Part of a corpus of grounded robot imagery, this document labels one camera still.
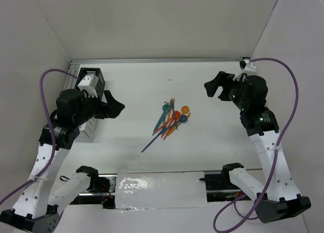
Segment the yellow spoon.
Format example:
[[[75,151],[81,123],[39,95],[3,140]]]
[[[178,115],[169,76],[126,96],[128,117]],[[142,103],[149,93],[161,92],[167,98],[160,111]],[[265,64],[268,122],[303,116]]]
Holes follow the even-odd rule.
[[[183,106],[181,108],[180,116],[183,115],[183,114],[186,115],[187,117],[190,115],[188,106]]]

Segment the teal spoon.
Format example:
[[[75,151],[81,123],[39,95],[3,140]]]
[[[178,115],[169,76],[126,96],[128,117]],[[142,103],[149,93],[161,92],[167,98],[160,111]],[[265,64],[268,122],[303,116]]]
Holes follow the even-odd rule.
[[[154,129],[153,129],[154,132],[159,128],[159,126],[160,126],[160,125],[162,124],[162,122],[165,120],[165,118],[166,118],[166,116],[167,116],[169,110],[170,110],[170,106],[169,106],[169,104],[165,103],[165,104],[163,105],[163,112],[162,112],[162,114],[161,114],[161,116],[160,116],[160,118],[159,118],[157,124],[155,125],[155,127],[154,127]]]

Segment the blue fork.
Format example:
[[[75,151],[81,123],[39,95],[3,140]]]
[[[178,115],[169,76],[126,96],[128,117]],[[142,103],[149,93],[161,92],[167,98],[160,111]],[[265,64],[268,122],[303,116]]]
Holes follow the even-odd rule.
[[[173,123],[172,123],[172,125],[170,125],[169,129],[172,129],[174,127],[176,127],[176,129],[178,128],[177,117],[176,117],[176,113],[175,113],[175,110],[174,110],[174,105],[175,105],[175,98],[172,97],[171,102],[170,102],[170,107],[171,107],[171,110],[172,110]]]

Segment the orange fork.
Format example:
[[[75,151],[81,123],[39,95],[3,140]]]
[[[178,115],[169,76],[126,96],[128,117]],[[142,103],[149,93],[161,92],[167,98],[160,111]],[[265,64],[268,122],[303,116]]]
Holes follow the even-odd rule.
[[[161,134],[161,138],[163,138],[165,134],[168,133],[168,129],[178,121],[180,115],[180,112],[176,110],[174,114],[164,124],[160,126],[161,130],[163,131]]]

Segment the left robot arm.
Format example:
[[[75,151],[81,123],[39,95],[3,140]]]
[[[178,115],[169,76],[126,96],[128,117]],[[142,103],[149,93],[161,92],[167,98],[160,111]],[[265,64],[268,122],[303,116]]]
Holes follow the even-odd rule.
[[[114,119],[125,108],[111,92],[100,97],[85,97],[80,90],[68,89],[56,100],[57,109],[50,115],[51,124],[43,127],[38,154],[27,183],[19,189],[19,199],[11,209],[1,212],[1,222],[26,232],[53,232],[65,208],[87,190],[100,186],[98,170],[81,166],[56,191],[52,191],[59,169],[79,136],[80,125],[92,118]]]

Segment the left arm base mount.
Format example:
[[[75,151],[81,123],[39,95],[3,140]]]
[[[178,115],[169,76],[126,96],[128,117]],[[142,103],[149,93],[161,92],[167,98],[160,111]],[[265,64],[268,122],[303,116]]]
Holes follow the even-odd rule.
[[[116,174],[99,174],[93,189],[85,190],[71,205],[97,205],[103,209],[115,209]]]

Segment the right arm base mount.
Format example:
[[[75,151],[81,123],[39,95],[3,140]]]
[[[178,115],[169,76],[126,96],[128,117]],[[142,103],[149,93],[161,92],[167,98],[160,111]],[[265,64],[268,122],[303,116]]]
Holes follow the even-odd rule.
[[[242,191],[237,186],[225,181],[221,172],[205,173],[199,181],[206,187],[208,203],[233,201],[242,195]]]

